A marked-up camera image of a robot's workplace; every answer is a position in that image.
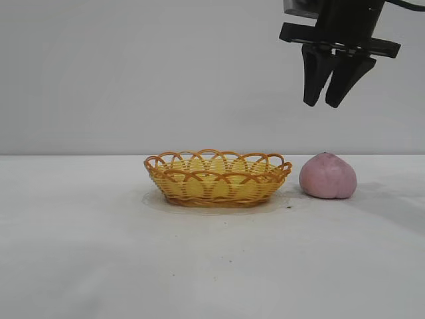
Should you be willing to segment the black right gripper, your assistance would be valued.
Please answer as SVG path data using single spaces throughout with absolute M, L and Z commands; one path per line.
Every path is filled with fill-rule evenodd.
M 284 13 L 315 19 L 314 26 L 284 23 L 280 39 L 301 43 L 304 65 L 303 101 L 315 106 L 332 73 L 325 102 L 332 108 L 371 69 L 377 55 L 396 58 L 400 44 L 373 37 L 383 1 L 284 1 Z M 346 54 L 335 55 L 330 49 Z

